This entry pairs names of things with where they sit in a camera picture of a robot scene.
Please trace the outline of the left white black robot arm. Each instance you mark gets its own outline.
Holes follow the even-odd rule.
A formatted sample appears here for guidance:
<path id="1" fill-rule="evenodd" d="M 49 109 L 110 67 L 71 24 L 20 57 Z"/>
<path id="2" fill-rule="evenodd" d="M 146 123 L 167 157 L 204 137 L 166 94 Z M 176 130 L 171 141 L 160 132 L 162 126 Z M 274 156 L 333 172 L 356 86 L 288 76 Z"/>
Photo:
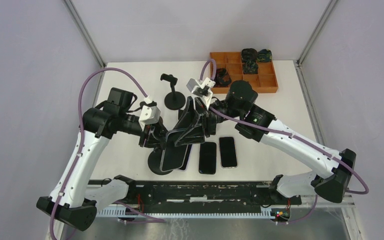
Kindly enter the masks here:
<path id="1" fill-rule="evenodd" d="M 118 176 L 100 188 L 88 190 L 87 185 L 97 161 L 117 132 L 139 136 L 141 147 L 152 148 L 165 144 L 167 130 L 162 124 L 160 110 L 152 97 L 141 102 L 141 113 L 133 115 L 131 106 L 137 100 L 132 92 L 113 87 L 108 99 L 80 115 L 78 139 L 63 175 L 49 196 L 38 199 L 36 207 L 70 227 L 85 231 L 98 212 L 122 200 L 136 200 L 134 182 Z"/>

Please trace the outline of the black phone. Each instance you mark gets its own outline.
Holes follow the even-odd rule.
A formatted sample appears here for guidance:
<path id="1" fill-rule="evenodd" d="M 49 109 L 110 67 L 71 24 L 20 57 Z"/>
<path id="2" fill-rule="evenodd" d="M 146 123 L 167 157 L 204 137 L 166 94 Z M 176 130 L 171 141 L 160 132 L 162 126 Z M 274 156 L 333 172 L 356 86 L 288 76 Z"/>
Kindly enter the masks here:
<path id="1" fill-rule="evenodd" d="M 204 142 L 199 149 L 199 173 L 214 175 L 216 173 L 217 145 L 215 142 Z"/>

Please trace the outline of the pink case phone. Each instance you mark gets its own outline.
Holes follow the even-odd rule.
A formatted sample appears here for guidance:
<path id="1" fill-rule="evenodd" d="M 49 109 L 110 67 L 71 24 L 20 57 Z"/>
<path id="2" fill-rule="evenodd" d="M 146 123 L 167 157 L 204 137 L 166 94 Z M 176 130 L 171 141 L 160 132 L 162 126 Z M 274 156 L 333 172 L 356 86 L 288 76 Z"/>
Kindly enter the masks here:
<path id="1" fill-rule="evenodd" d="M 167 133 L 166 148 L 162 152 L 159 169 L 165 173 L 183 166 L 188 145 L 175 146 L 175 142 L 184 129 L 172 130 Z"/>

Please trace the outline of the grey case phone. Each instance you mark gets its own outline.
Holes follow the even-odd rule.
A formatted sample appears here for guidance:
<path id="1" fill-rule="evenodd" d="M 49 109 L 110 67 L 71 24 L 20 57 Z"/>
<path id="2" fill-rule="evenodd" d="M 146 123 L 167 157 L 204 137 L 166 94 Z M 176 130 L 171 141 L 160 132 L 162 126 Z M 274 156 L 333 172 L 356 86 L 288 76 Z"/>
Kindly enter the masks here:
<path id="1" fill-rule="evenodd" d="M 219 138 L 221 166 L 223 168 L 236 168 L 238 166 L 235 140 L 231 136 Z"/>

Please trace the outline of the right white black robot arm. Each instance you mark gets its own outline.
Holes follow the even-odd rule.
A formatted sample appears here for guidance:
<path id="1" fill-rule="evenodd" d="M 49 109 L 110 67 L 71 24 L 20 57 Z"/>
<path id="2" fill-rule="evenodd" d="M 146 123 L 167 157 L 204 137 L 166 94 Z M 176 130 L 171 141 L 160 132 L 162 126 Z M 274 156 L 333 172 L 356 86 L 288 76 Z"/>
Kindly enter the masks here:
<path id="1" fill-rule="evenodd" d="M 332 203 L 343 201 L 355 175 L 354 151 L 328 148 L 290 129 L 255 104 L 258 93 L 246 81 L 234 81 L 224 100 L 213 100 L 213 85 L 209 78 L 187 83 L 195 98 L 189 100 L 169 137 L 174 147 L 201 144 L 215 134 L 218 124 L 230 120 L 240 135 L 272 146 L 310 168 L 307 173 L 276 176 L 268 191 L 271 202 L 281 204 L 287 198 L 307 194 Z"/>

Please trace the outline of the black round stand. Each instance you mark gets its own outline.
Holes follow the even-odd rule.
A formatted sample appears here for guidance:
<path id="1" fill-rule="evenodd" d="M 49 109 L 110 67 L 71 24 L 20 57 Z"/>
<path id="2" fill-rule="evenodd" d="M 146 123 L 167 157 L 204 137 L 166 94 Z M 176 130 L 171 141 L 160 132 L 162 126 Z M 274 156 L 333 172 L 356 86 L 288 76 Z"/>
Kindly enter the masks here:
<path id="1" fill-rule="evenodd" d="M 163 73 L 160 77 L 161 81 L 167 81 L 170 83 L 171 92 L 164 98 L 164 104 L 169 110 L 179 110 L 185 106 L 186 98 L 185 95 L 175 90 L 178 78 L 171 74 Z"/>
<path id="2" fill-rule="evenodd" d="M 173 172 L 173 170 L 162 171 L 162 170 L 160 169 L 161 158 L 162 158 L 162 149 L 160 149 L 160 148 L 155 148 L 155 149 L 150 153 L 150 155 L 149 155 L 149 157 L 148 157 L 148 160 L 147 160 L 149 169 L 150 169 L 154 174 L 157 174 L 157 175 L 160 175 L 160 176 L 167 175 L 167 174 Z"/>

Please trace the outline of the lavender case phone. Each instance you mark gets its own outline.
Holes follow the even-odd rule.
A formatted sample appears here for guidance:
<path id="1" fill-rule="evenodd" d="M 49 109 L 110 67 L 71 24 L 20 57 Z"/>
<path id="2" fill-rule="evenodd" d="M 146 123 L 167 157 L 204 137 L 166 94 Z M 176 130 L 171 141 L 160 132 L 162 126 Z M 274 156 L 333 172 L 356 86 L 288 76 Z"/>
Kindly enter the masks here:
<path id="1" fill-rule="evenodd" d="M 185 154 L 185 157 L 184 157 L 184 162 L 183 162 L 182 166 L 178 169 L 179 171 L 186 171 L 188 163 L 189 163 L 192 147 L 193 147 L 192 144 L 187 146 L 186 154 Z"/>

